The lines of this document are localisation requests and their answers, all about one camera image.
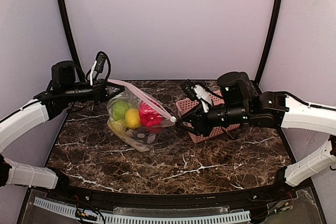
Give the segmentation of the pink perforated plastic basket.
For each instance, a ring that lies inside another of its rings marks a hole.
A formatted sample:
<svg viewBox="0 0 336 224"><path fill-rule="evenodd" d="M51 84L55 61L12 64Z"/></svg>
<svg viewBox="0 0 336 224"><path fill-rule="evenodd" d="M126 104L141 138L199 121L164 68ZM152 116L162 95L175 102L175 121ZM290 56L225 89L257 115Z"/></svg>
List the pink perforated plastic basket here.
<svg viewBox="0 0 336 224"><path fill-rule="evenodd" d="M221 116L219 110L224 107L224 100L218 90L207 94L209 104L197 99L176 102L180 118L175 126L187 131L194 143L235 130L241 125Z"/></svg>

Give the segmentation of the green toy chayote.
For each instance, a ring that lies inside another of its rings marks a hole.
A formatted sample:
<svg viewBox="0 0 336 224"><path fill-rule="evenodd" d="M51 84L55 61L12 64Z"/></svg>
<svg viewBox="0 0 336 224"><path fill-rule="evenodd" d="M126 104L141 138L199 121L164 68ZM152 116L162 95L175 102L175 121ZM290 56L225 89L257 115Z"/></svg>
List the green toy chayote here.
<svg viewBox="0 0 336 224"><path fill-rule="evenodd" d="M112 117L115 121L124 120L125 114L132 105L124 101L117 101L112 106Z"/></svg>

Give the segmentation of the clear zip top bag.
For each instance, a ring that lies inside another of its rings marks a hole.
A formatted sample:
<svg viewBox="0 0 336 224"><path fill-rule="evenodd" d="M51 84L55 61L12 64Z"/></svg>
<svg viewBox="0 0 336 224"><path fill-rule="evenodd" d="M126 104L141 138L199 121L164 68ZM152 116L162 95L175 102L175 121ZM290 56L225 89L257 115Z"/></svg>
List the clear zip top bag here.
<svg viewBox="0 0 336 224"><path fill-rule="evenodd" d="M109 129L137 151L150 151L163 129L174 126L176 117L138 87L121 80L109 79L108 83L124 88L107 103Z"/></svg>

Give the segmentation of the yellow toy napa cabbage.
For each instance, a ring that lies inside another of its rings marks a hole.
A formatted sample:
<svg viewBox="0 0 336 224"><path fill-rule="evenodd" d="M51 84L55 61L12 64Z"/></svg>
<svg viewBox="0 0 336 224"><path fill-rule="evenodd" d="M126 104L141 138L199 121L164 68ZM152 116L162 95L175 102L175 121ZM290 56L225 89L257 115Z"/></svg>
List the yellow toy napa cabbage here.
<svg viewBox="0 0 336 224"><path fill-rule="evenodd" d="M128 136L126 133L127 126L123 119L115 121L113 118L109 118L107 125L117 137L125 138Z"/></svg>

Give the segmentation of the yellow toy lemon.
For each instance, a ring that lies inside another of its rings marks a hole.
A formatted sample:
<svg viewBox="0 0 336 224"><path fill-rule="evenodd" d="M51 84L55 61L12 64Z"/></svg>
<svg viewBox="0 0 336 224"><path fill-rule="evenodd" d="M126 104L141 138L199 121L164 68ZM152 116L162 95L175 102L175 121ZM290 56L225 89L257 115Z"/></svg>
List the yellow toy lemon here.
<svg viewBox="0 0 336 224"><path fill-rule="evenodd" d="M124 120L126 126L130 129L137 129L142 126L138 109L128 109Z"/></svg>

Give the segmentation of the red toy bell pepper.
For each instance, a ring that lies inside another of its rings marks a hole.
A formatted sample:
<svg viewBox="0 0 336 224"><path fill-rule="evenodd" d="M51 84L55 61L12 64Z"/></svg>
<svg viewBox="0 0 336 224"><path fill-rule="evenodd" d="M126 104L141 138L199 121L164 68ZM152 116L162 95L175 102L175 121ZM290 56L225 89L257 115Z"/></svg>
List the red toy bell pepper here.
<svg viewBox="0 0 336 224"><path fill-rule="evenodd" d="M153 109L151 106L143 101L140 103L139 106L139 116L141 124L146 127L158 126L163 121L162 116L157 113L155 109Z"/></svg>

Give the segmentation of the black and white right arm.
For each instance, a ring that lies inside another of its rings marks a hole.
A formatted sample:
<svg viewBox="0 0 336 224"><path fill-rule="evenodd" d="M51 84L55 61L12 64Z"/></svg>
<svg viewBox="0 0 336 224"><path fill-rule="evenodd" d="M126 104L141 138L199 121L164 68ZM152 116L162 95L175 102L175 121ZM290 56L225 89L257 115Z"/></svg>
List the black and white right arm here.
<svg viewBox="0 0 336 224"><path fill-rule="evenodd" d="M198 106L175 122L197 136L209 136L215 127L233 124L276 129L304 129L330 135L321 147L302 160L281 168L275 184L296 187L307 178L335 164L335 107L313 104L284 91L256 94L248 74L229 72L217 79L223 103L213 105L212 92L199 82L186 80L182 90Z"/></svg>

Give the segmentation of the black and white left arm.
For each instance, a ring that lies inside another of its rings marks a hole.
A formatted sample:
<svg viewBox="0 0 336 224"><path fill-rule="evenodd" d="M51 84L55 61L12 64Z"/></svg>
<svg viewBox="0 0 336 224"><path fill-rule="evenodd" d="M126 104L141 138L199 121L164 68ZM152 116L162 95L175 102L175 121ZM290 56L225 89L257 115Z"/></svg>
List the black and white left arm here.
<svg viewBox="0 0 336 224"><path fill-rule="evenodd" d="M124 86L107 79L76 82L73 61L61 61L51 68L47 90L1 119L1 151L36 126L60 115L71 103L106 102L124 91ZM67 176L55 169L15 162L1 156L1 186L19 185L55 189L67 183Z"/></svg>

